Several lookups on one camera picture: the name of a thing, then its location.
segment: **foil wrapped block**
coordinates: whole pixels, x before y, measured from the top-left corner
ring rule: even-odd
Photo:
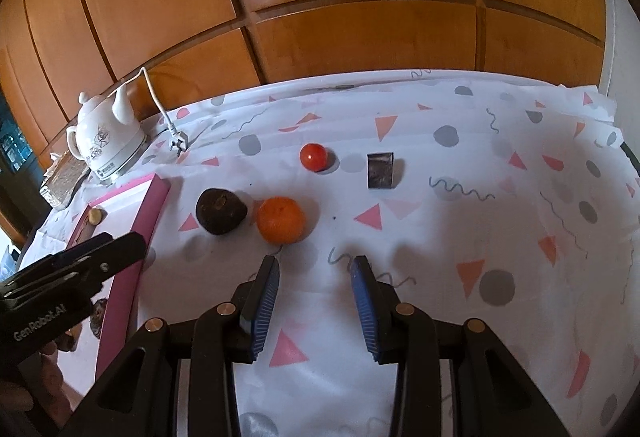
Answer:
[[[76,159],[69,151],[66,151],[45,172],[40,195],[52,208],[63,210],[69,205],[74,193],[89,171],[89,167],[84,161]]]

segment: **dark square object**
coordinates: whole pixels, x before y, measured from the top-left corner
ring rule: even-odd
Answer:
[[[393,152],[384,152],[382,154],[367,154],[367,167],[369,170],[369,188],[393,188]]]

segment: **kettle handle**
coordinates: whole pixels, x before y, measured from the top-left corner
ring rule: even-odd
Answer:
[[[66,144],[69,147],[69,152],[71,152],[71,155],[76,159],[83,161],[84,157],[80,155],[80,150],[78,150],[78,143],[76,143],[76,128],[77,127],[73,125],[66,129]]]

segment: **kettle spout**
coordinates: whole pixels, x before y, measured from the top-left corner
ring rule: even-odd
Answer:
[[[136,121],[136,115],[133,113],[133,107],[127,97],[126,85],[118,87],[111,110],[113,110],[115,118],[123,125],[131,125]]]

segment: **tangerine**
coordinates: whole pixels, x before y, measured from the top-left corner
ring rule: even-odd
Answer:
[[[280,245],[300,240],[305,231],[306,218],[293,199],[271,197],[258,208],[255,224],[264,240]]]

